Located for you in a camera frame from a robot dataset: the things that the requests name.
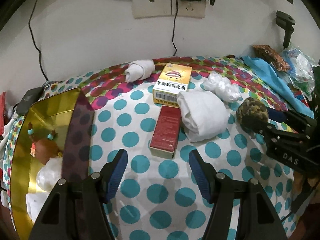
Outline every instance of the silver screw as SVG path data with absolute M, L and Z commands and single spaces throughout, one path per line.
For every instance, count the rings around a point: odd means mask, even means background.
M 224 175 L 224 173 L 222 173 L 222 172 L 218 172 L 217 173 L 217 178 L 218 179 L 224 179 L 226 176 Z
M 99 172 L 94 172 L 94 173 L 91 174 L 91 178 L 93 178 L 93 179 L 97 179 L 99 177 L 100 177 L 100 173 Z
M 65 184 L 67 181 L 66 181 L 66 179 L 59 179 L 58 180 L 58 184 L 59 185 L 63 185 L 63 184 Z
M 253 185 L 257 185 L 257 184 L 259 183 L 259 181 L 258 181 L 256 178 L 250 179 L 250 182 L 251 182 Z

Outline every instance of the wall plate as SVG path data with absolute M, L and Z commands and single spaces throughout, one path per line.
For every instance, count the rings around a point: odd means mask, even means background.
M 178 15 L 181 17 L 204 18 L 206 1 L 188 2 L 178 0 Z M 176 14 L 176 0 L 172 0 L 172 15 Z
M 132 0 L 133 17 L 171 16 L 171 0 Z

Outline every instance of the blue cloth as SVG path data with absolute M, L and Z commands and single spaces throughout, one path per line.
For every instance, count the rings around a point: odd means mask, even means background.
M 242 57 L 252 71 L 276 93 L 281 95 L 297 112 L 314 117 L 313 112 L 300 100 L 295 98 L 288 85 L 279 78 L 273 68 L 261 58 Z

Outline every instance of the polka dot tablecloth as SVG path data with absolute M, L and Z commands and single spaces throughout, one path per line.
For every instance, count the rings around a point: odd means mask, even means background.
M 212 204 L 201 197 L 188 163 L 190 150 L 197 149 L 205 162 L 232 179 L 248 181 L 256 177 L 280 218 L 290 211 L 293 171 L 266 156 L 263 137 L 251 138 L 236 122 L 236 110 L 248 96 L 266 106 L 287 109 L 266 84 L 242 61 L 217 57 L 171 57 L 154 60 L 156 71 L 144 80 L 124 82 L 127 64 L 98 73 L 70 78 L 48 86 L 42 98 L 80 86 L 96 110 L 92 127 L 89 173 L 100 171 L 111 162 L 118 149 L 128 152 L 128 166 L 116 197 L 104 205 L 110 227 L 123 240 L 199 240 L 208 223 Z M 202 82 L 214 70 L 240 86 L 242 97 L 226 104 L 230 113 L 225 132 L 211 140 L 190 143 L 183 130 L 179 133 L 176 156 L 166 160 L 152 156 L 148 145 L 161 106 L 152 101 L 152 88 L 167 62 L 193 68 L 189 90 L 203 90 Z M 272 123 L 281 130 L 286 124 Z M 239 216 L 239 200 L 234 200 L 228 240 L 234 240 Z M 288 236 L 297 217 L 283 222 Z

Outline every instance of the yellow box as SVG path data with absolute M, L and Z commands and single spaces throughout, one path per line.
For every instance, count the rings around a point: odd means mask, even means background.
M 153 87 L 153 102 L 179 107 L 177 95 L 187 91 L 192 67 L 167 63 Z

